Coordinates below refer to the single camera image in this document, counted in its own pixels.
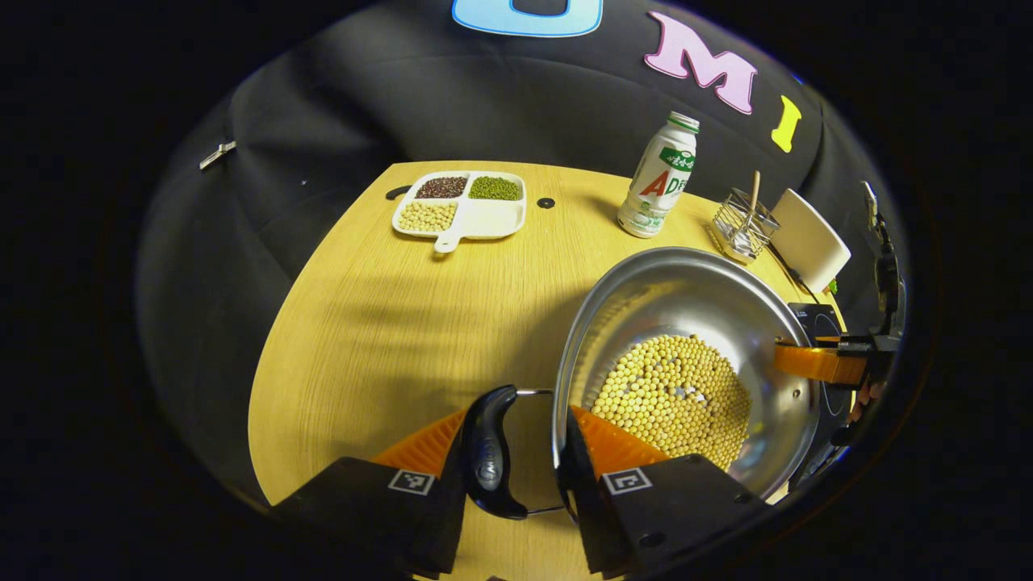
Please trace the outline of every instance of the white divided dish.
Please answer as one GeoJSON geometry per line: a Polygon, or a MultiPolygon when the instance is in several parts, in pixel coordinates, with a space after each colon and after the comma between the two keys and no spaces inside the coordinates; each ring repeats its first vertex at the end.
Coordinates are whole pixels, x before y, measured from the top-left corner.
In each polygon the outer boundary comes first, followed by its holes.
{"type": "Polygon", "coordinates": [[[392,226],[396,232],[422,238],[436,238],[434,250],[451,252],[464,238],[490,239],[504,238],[524,227],[527,215],[527,188],[524,180],[514,174],[504,172],[435,172],[416,180],[409,191],[405,192],[402,203],[395,210],[392,226]],[[503,178],[516,184],[520,200],[475,200],[470,197],[470,187],[477,178],[503,178]],[[458,197],[416,197],[419,188],[436,178],[466,178],[466,186],[458,197]],[[422,202],[429,206],[447,206],[456,204],[456,215],[451,224],[443,232],[428,232],[407,230],[399,223],[402,212],[413,202],[422,202]]]}

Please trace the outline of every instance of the metal bowl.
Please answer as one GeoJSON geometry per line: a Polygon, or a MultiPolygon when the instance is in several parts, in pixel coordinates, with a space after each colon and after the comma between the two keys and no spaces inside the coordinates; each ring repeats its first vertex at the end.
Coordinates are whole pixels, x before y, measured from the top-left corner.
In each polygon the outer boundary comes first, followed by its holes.
{"type": "Polygon", "coordinates": [[[816,381],[776,370],[776,337],[809,345],[782,299],[727,258],[657,248],[626,258],[592,288],[567,337],[553,403],[553,461],[566,445],[567,405],[591,407],[631,346],[657,335],[697,335],[728,359],[752,400],[749,437],[728,473],[766,498],[814,437],[816,381]]]}

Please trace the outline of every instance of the black pot handle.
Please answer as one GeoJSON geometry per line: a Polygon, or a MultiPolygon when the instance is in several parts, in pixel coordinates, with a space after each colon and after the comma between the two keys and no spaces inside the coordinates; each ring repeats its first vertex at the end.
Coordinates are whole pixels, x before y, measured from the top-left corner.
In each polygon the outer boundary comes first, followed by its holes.
{"type": "Polygon", "coordinates": [[[518,396],[552,394],[552,390],[520,390],[502,386],[477,398],[463,421],[460,458],[466,493],[484,512],[497,517],[523,520],[529,514],[562,507],[528,511],[509,493],[509,446],[502,420],[518,396]]]}
{"type": "Polygon", "coordinates": [[[388,191],[386,194],[384,194],[384,197],[386,197],[387,200],[395,200],[396,197],[398,197],[398,196],[402,195],[403,193],[409,191],[409,188],[411,188],[411,187],[412,187],[412,184],[409,184],[407,186],[397,187],[397,188],[388,191]]]}

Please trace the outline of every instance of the metal rack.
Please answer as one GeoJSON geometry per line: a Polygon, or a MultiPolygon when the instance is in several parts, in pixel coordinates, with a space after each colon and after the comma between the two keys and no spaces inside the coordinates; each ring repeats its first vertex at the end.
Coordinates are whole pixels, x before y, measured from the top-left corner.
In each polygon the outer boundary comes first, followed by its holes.
{"type": "Polygon", "coordinates": [[[779,228],[778,221],[760,202],[747,220],[749,214],[750,196],[731,188],[731,193],[714,215],[715,238],[721,244],[721,251],[747,265],[763,252],[771,243],[772,234],[779,228]]]}

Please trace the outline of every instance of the black cable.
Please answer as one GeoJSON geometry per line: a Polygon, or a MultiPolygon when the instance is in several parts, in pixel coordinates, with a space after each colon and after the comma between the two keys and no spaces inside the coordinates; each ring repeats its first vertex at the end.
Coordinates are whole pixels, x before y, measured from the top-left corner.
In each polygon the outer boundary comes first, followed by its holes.
{"type": "Polygon", "coordinates": [[[789,275],[789,278],[795,280],[796,284],[803,286],[804,289],[807,290],[807,294],[810,295],[812,299],[814,299],[815,304],[820,305],[821,301],[819,301],[818,298],[814,295],[810,286],[808,286],[807,283],[804,282],[804,277],[796,271],[796,269],[789,268],[789,265],[785,262],[785,258],[782,257],[782,254],[780,254],[779,251],[775,249],[774,244],[769,243],[768,247],[771,248],[772,254],[775,254],[775,257],[778,259],[779,264],[782,265],[782,268],[785,269],[785,272],[786,274],[789,275]]]}

